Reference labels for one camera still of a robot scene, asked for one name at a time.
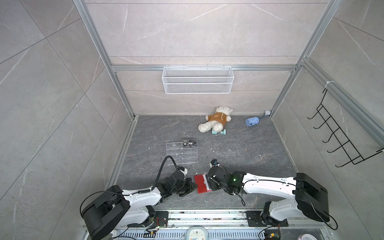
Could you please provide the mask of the red leather card holder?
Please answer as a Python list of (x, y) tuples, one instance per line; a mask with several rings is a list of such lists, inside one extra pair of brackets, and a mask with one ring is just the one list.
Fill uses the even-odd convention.
[(206, 174), (194, 175), (194, 180), (197, 185), (198, 194), (212, 191), (210, 180)]

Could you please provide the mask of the clear acrylic organizer tray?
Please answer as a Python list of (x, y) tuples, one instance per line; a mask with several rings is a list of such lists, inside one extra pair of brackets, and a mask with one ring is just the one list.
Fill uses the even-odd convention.
[(183, 141), (166, 143), (166, 154), (172, 156), (177, 165), (195, 164), (198, 162), (198, 143), (195, 148), (183, 148)]

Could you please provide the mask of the black VIP credit card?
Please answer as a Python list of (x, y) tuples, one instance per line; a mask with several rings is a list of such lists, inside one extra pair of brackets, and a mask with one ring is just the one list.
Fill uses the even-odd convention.
[(197, 142), (196, 141), (186, 141), (183, 142), (183, 148), (195, 148), (197, 147)]

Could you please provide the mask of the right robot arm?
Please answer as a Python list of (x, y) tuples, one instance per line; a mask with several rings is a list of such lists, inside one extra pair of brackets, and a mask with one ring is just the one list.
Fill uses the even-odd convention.
[(209, 190), (223, 190), (231, 196), (264, 194), (280, 197), (280, 201), (267, 201), (255, 217), (263, 226), (277, 227), (287, 219), (309, 218), (329, 225), (333, 217), (329, 213), (328, 191), (304, 173), (294, 177), (273, 178), (246, 172), (232, 174), (219, 165), (212, 165), (204, 176)]

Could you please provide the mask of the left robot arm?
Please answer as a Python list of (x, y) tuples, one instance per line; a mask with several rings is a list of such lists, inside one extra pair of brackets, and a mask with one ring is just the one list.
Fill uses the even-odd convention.
[(150, 226), (156, 216), (153, 206), (164, 202), (172, 194), (184, 197), (197, 189), (187, 178), (188, 170), (178, 166), (172, 156), (166, 156), (152, 186), (141, 190), (122, 190), (111, 186), (99, 194), (86, 207), (80, 206), (92, 240), (101, 240), (120, 225)]

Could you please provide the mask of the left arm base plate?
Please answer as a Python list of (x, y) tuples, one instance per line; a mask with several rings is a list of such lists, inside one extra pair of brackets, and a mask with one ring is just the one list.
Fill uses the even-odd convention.
[(131, 228), (156, 228), (158, 226), (160, 227), (167, 227), (168, 226), (168, 218), (169, 218), (169, 212), (168, 211), (159, 211), (155, 214), (150, 215), (142, 224), (131, 224)]

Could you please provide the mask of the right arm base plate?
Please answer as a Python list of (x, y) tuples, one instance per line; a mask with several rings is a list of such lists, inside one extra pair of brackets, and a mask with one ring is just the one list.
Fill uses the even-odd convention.
[(264, 217), (262, 211), (246, 211), (249, 227), (288, 227), (288, 221), (278, 221), (269, 216)]

